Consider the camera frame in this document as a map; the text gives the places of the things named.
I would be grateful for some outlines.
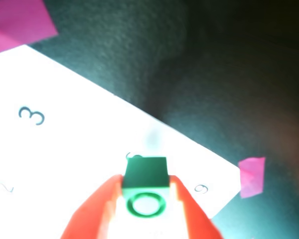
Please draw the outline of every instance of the green block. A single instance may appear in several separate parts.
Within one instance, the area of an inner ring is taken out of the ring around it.
[[[127,209],[132,215],[142,218],[162,215],[169,199],[166,158],[129,158],[122,193],[127,202]]]

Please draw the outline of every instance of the pink paper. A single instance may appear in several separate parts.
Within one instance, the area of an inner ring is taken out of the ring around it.
[[[0,52],[56,34],[42,0],[0,0]]]
[[[266,158],[246,158],[238,163],[242,198],[260,194],[264,189]]]

